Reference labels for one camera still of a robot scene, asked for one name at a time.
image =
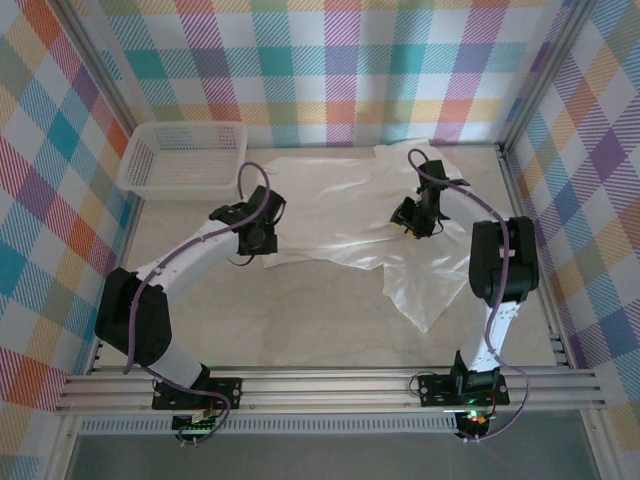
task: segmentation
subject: cable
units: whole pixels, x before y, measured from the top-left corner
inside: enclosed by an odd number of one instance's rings
[[[142,281],[142,283],[140,284],[140,286],[138,287],[138,289],[136,290],[135,295],[133,296],[133,300],[131,301],[131,310],[129,311],[129,348],[127,350],[127,364],[124,367],[123,373],[126,375],[131,371],[131,368],[133,368],[133,364],[134,364],[134,354],[135,354],[135,344],[136,344],[136,313],[138,311],[138,305],[140,303],[140,297],[142,296],[142,292],[144,291],[144,289],[149,285],[149,282],[151,280],[153,280],[153,278],[156,275],[159,275],[162,271],[162,269],[164,269],[167,264],[169,264],[169,262],[171,262],[171,260],[173,260],[174,258],[176,258],[178,255],[180,255],[181,253],[183,253],[184,251],[188,250],[189,248],[191,248],[192,246],[200,243],[200,242],[204,242],[212,237],[216,237],[218,235],[222,235],[223,233],[227,233],[227,232],[231,232],[233,230],[235,230],[238,227],[242,227],[243,225],[246,225],[248,223],[250,223],[251,221],[253,221],[255,218],[258,217],[258,215],[260,215],[262,213],[262,211],[266,208],[267,206],[267,202],[269,201],[269,195],[271,193],[271,184],[269,182],[269,177],[267,176],[267,172],[264,171],[264,169],[258,165],[257,163],[254,162],[245,162],[240,166],[240,169],[238,170],[238,193],[240,194],[240,198],[243,197],[242,194],[242,171],[247,167],[247,166],[252,166],[254,168],[256,168],[264,177],[264,183],[265,183],[265,195],[264,198],[262,199],[262,203],[260,203],[260,205],[258,206],[258,208],[256,209],[255,212],[253,212],[251,215],[249,215],[247,218],[244,218],[232,225],[228,225],[224,228],[221,228],[220,230],[216,230],[215,232],[210,232],[207,233],[206,235],[203,235],[202,237],[196,237],[193,238],[191,240],[189,240],[188,242],[186,242],[183,245],[180,245],[178,248],[176,248],[174,251],[172,251],[171,253],[169,253],[157,266],[156,268],[154,268],[153,270],[151,270],[149,272],[149,274],[145,277],[145,279]]]
[[[222,425],[224,425],[224,422],[227,421],[227,418],[229,418],[229,414],[231,413],[231,402],[229,401],[229,399],[217,392],[208,392],[206,390],[193,390],[191,388],[187,388],[187,387],[183,387],[182,385],[178,385],[175,382],[172,382],[171,380],[168,380],[164,377],[162,377],[161,375],[157,374],[156,372],[154,372],[153,370],[151,370],[148,367],[142,367],[147,373],[150,373],[151,375],[153,375],[156,379],[156,381],[158,382],[163,382],[166,383],[167,385],[169,385],[171,388],[175,388],[176,390],[180,390],[181,392],[184,393],[188,393],[190,395],[200,395],[200,396],[206,396],[206,397],[211,397],[212,399],[217,399],[217,400],[222,400],[224,402],[225,408],[224,408],[224,412],[220,415],[222,418],[220,419],[219,422],[216,422],[215,426],[211,429],[210,432],[208,432],[206,435],[204,435],[203,437],[200,438],[200,440],[196,440],[195,438],[193,439],[192,445],[194,447],[198,446],[198,443],[202,443],[208,439],[210,439],[214,433],[216,433],[218,430],[220,430],[220,428],[222,428]],[[181,442],[181,446],[185,446],[188,444],[187,440],[185,440],[185,438],[182,436],[182,432],[184,431],[184,427],[180,428],[178,430],[178,440],[180,440]]]
[[[500,224],[500,230],[502,231],[502,247],[503,247],[503,250],[504,250],[505,254],[502,257],[502,269],[500,271],[500,284],[499,284],[499,287],[498,287],[498,295],[496,297],[496,303],[493,306],[493,309],[491,310],[491,314],[489,315],[489,320],[487,321],[487,326],[486,326],[485,331],[484,331],[484,341],[487,344],[487,348],[489,349],[489,352],[493,355],[493,357],[496,359],[496,362],[498,362],[498,364],[501,367],[511,368],[512,370],[515,370],[517,373],[519,373],[522,376],[522,378],[524,378],[524,382],[525,382],[526,388],[525,388],[525,392],[524,392],[524,398],[522,399],[522,404],[518,407],[516,412],[513,414],[513,416],[509,419],[509,421],[507,423],[505,423],[502,427],[500,427],[495,432],[492,432],[492,433],[490,433],[488,435],[485,435],[482,438],[471,437],[470,435],[467,436],[468,439],[480,442],[480,441],[488,440],[490,438],[493,438],[493,437],[499,435],[500,433],[504,432],[507,428],[509,428],[511,425],[513,425],[513,423],[522,414],[522,410],[524,409],[524,405],[525,405],[525,403],[527,403],[527,400],[529,399],[529,394],[531,393],[531,379],[529,378],[529,375],[527,375],[527,373],[524,370],[522,370],[522,369],[520,369],[518,367],[512,367],[511,365],[506,363],[504,360],[502,360],[502,358],[500,357],[498,352],[496,352],[496,349],[493,348],[493,345],[491,344],[491,338],[490,338],[491,327],[493,327],[493,322],[494,322],[496,316],[498,315],[498,310],[500,309],[500,303],[502,303],[502,298],[504,297],[504,291],[505,291],[505,289],[507,287],[507,276],[509,274],[509,254],[508,254],[508,252],[509,252],[509,230],[507,229],[506,222],[500,216],[500,214],[498,212],[496,212],[493,209],[493,207],[491,207],[491,205],[489,205],[487,202],[485,202],[480,197],[475,195],[473,192],[471,192],[469,190],[466,190],[466,189],[462,188],[461,186],[456,185],[453,182],[449,182],[447,180],[441,180],[439,178],[432,177],[431,175],[427,175],[422,170],[420,170],[417,167],[417,165],[413,162],[413,160],[411,159],[411,155],[413,153],[419,153],[420,155],[422,155],[422,157],[427,162],[429,161],[429,157],[427,157],[427,155],[422,150],[420,150],[418,148],[412,148],[411,150],[409,150],[409,153],[407,154],[407,159],[409,160],[409,165],[411,165],[411,167],[416,172],[418,172],[419,176],[429,180],[430,182],[435,183],[436,185],[442,185],[444,187],[452,188],[452,189],[456,190],[457,192],[460,192],[460,193],[464,194],[465,196],[469,197],[471,200],[475,201],[478,205],[480,205],[484,210],[486,210],[487,213],[489,213],[489,215],[491,215],[493,218],[495,218],[498,221],[498,223]]]

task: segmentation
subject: colorful plaid wall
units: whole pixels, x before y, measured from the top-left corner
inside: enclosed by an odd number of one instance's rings
[[[139,118],[241,120],[256,147],[494,141],[561,3],[74,0]]]
[[[0,479],[44,465],[68,373],[92,341],[131,202],[126,146],[44,0],[0,0]]]
[[[576,4],[576,0],[563,0],[562,6],[556,14],[556,18],[554,18],[553,23],[551,24],[551,28],[547,32],[547,36],[544,38],[544,41],[540,46],[540,50],[538,50],[538,54],[536,55],[535,60],[529,68],[529,72],[527,72],[527,75],[522,82],[522,86],[518,91],[518,96],[511,105],[511,110],[509,110],[509,115],[507,115],[507,119],[504,122],[502,129],[500,130],[500,135],[498,135],[496,143],[503,143],[505,141],[507,135],[513,127],[514,121],[516,120],[518,114],[520,113],[520,110],[522,109],[523,102],[533,92],[533,88],[540,79],[539,77],[542,73],[543,67],[547,64],[550,58],[553,58],[556,49],[559,47],[555,44],[555,41],[562,31],[565,21],[567,20],[567,17],[574,4]]]
[[[640,2],[601,0],[513,162],[581,367],[640,470]]]

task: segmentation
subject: white plastic basket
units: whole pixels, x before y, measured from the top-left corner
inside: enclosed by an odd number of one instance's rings
[[[116,183],[145,200],[230,200],[246,151],[240,122],[144,123],[129,139]]]

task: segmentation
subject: aluminum frame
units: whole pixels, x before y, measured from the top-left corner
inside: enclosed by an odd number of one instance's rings
[[[411,377],[425,370],[415,368],[281,369],[229,367],[212,370],[214,377],[243,379],[240,408],[243,414],[375,414],[447,413],[468,407],[421,407],[411,394]],[[531,379],[531,395],[525,410],[582,410],[605,406],[598,379],[591,370],[566,367],[524,367]],[[434,368],[446,374],[447,368]],[[524,379],[503,370],[513,411],[522,403]],[[171,412],[151,409],[152,377],[142,370],[123,376],[116,369],[70,377],[58,403],[57,413],[78,415],[159,415]],[[195,411],[175,412],[180,414]]]

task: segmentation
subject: crumpled white cloth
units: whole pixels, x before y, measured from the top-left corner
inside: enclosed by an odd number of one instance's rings
[[[470,239],[453,222],[421,240],[389,223],[406,196],[416,198],[418,175],[407,162],[413,147],[442,160],[449,178],[460,178],[424,140],[375,147],[374,159],[279,158],[266,165],[287,206],[277,227],[278,253],[262,257],[264,266],[312,259],[383,266],[382,293],[426,332],[467,282]]]

